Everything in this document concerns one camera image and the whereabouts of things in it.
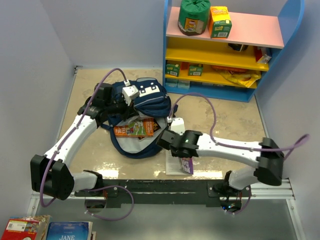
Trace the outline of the black 169-storey treehouse book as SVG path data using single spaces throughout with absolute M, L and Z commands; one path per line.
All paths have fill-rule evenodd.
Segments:
M 160 125 L 154 118 L 146 118 L 142 121 L 142 123 L 143 123 L 143 128 L 142 128 L 143 135 L 140 135 L 138 137 L 139 140 L 153 137 L 155 132 L 161 129 Z

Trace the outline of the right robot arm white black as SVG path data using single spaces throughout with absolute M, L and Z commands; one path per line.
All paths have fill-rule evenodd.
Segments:
M 173 157 L 214 157 L 247 165 L 226 174 L 222 189 L 230 197 L 258 182 L 276 187 L 282 184 L 284 154 L 270 138 L 264 137 L 261 142 L 212 140 L 209 134 L 199 131 L 186 130 L 178 134 L 166 129 L 156 144 L 170 151 Z

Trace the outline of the purple Roald Dahl book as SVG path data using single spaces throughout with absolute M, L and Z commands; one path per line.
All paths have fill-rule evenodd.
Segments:
M 170 151 L 165 153 L 165 174 L 166 175 L 193 175 L 194 165 L 192 158 L 181 158 L 172 156 Z

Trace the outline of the navy blue school backpack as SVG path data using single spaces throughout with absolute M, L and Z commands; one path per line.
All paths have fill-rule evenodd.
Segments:
M 140 77 L 128 82 L 140 91 L 139 96 L 133 100 L 133 108 L 137 111 L 137 115 L 130 116 L 126 121 L 123 121 L 119 114 L 109 116 L 101 127 L 109 131 L 111 142 L 121 155 L 131 159 L 153 157 L 162 150 L 157 145 L 157 138 L 167 127 L 167 117 L 172 105 L 171 99 L 166 88 L 156 78 Z M 154 118 L 154 121 L 160 127 L 153 136 L 143 137 L 142 139 L 116 136 L 114 132 L 116 126 L 124 126 L 134 120 L 141 120 L 146 117 Z

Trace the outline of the orange 78-storey treehouse book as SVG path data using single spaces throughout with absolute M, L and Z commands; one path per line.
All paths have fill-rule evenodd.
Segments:
M 134 120 L 127 125 L 115 126 L 113 131 L 116 137 L 152 137 L 154 135 L 154 119 L 145 118 L 142 120 Z

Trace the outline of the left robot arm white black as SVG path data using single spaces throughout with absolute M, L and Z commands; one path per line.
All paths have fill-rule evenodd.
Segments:
M 61 139 L 44 155 L 36 154 L 31 159 L 32 190 L 59 200 L 83 190 L 99 196 L 104 190 L 102 175 L 90 170 L 71 174 L 69 166 L 86 139 L 108 117 L 121 115 L 126 119 L 129 116 L 139 94 L 134 85 L 125 86 L 116 93 L 111 84 L 98 83 Z

